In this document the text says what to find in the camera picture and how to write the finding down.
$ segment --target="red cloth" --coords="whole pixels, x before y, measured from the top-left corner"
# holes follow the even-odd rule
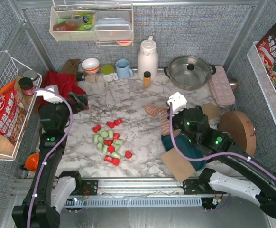
[[[68,75],[68,74],[60,74],[53,71],[48,71],[46,74],[42,87],[56,85],[58,86],[59,94],[64,98],[70,98],[68,93],[73,92],[77,95],[86,95],[86,92],[76,85],[76,76]],[[47,101],[43,100],[43,98],[39,101],[39,107],[42,107],[47,104]]]

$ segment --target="kettle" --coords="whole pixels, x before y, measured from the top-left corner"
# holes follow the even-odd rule
[[[154,80],[158,74],[158,60],[157,44],[153,41],[153,36],[150,36],[140,45],[137,61],[138,77],[143,80],[144,72],[148,71],[151,73],[151,80]]]

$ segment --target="stacked bowl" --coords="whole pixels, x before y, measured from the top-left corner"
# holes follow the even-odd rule
[[[88,58],[82,62],[82,68],[89,75],[95,74],[99,71],[100,62],[96,58]]]

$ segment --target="cooking pot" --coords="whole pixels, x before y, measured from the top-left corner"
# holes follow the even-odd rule
[[[164,68],[164,72],[178,88],[196,90],[210,80],[216,73],[216,68],[201,58],[181,56],[173,59],[170,65]]]

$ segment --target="pot handle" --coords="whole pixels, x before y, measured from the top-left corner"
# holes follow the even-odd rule
[[[209,64],[209,66],[212,67],[212,70],[213,70],[212,75],[214,75],[216,73],[216,67],[212,64]]]
[[[163,68],[163,71],[164,71],[165,75],[166,75],[168,78],[170,78],[170,75],[167,74],[167,67],[164,67],[164,68]]]

